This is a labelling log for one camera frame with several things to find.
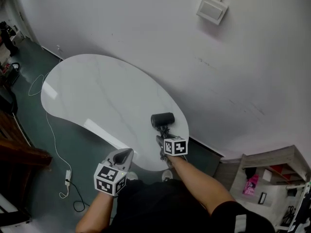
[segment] light switch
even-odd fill
[[[202,0],[196,14],[219,25],[227,9],[228,6],[218,0]]]
[[[221,13],[223,12],[222,9],[217,8],[216,6],[214,6],[213,4],[210,4],[208,2],[204,2],[203,6],[201,8],[201,13],[215,19],[218,20]]]

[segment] forearm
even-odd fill
[[[168,156],[190,193],[205,206],[209,214],[226,201],[235,201],[217,180],[196,169],[180,157]]]
[[[99,192],[76,227],[76,233],[99,233],[109,226],[113,197]]]

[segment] white table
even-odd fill
[[[114,147],[132,148],[133,162],[150,171],[167,169],[160,160],[152,114],[172,112],[171,133],[189,138],[185,116],[170,95],[138,68],[107,56],[82,54],[59,63],[43,84],[41,102],[49,114]]]

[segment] green floor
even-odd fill
[[[17,231],[74,232],[75,225],[84,214],[75,212],[72,206],[73,202],[79,199],[78,194],[74,187],[70,187],[69,197],[59,198],[59,192],[66,193],[64,179],[68,166],[56,155],[53,136],[46,121],[46,112],[41,105],[40,94],[28,96],[30,85],[36,77],[47,74],[58,64],[59,59],[42,50],[29,39],[25,39],[21,43],[18,54],[10,62],[19,62],[21,66],[20,77],[12,88],[17,97],[17,117],[34,146],[48,151],[53,156],[50,169],[39,172],[32,184],[27,209],[33,220],[27,226],[17,227]],[[39,91],[41,86],[42,82],[38,80],[31,93]],[[97,194],[93,183],[97,164],[114,148],[98,136],[71,122],[52,116],[49,116],[49,121],[55,132],[59,154],[71,164],[71,181],[78,186],[85,202],[91,203]],[[203,172],[213,175],[220,157],[195,143],[190,143],[188,159]],[[131,170],[136,172],[145,183],[161,181],[162,172],[146,171],[135,164],[132,165]]]

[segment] black sleeve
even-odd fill
[[[213,232],[275,233],[266,218],[246,210],[237,202],[228,201],[219,205],[211,215]]]

